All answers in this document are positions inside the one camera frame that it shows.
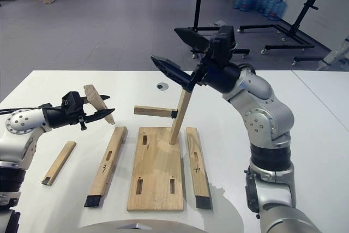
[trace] rectangular slot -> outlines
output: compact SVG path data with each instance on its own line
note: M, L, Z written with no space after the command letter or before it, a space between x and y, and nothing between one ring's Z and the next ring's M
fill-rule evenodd
M110 159L111 153L112 153L112 151L110 150L110 151L108 152L108 155L107 155L106 159L105 159L106 161L108 161L108 160Z
M147 135L144 135L143 136L143 145L146 145L147 144L147 140L148 140L148 136Z
M198 162L198 157L197 157L197 152L196 151L194 152L194 157L195 157L196 162Z
M143 180L142 179L137 180L136 195L142 194L142 187L143 187Z
M170 193L171 194L175 193L175 179L174 178L170 179Z

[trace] black cable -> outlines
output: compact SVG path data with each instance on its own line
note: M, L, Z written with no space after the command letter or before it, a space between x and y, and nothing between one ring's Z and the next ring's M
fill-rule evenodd
M37 109L37 107L21 107L21 108L18 108L18 109L0 109L0 112L3 112L3 111L16 111L16 110L20 110L20 109Z

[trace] wooden upright post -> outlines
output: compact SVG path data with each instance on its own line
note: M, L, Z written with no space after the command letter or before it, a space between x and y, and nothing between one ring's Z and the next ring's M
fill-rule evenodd
M173 120L171 134L170 134L170 144L174 145L178 138L178 133L180 127L183 123L183 119L185 116L186 109L188 108L188 104L190 101L191 93L186 90L182 90L182 94L180 95L179 103L178 103L178 112L177 117Z

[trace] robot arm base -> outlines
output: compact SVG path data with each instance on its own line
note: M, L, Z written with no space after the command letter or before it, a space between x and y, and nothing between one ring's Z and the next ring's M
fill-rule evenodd
M288 206L271 206L260 212L262 233L321 233L300 210Z

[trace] wooden base plate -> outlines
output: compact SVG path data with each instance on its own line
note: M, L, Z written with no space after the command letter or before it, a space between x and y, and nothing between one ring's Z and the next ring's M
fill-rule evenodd
M129 190L128 211L182 211L179 142L171 128L140 128Z

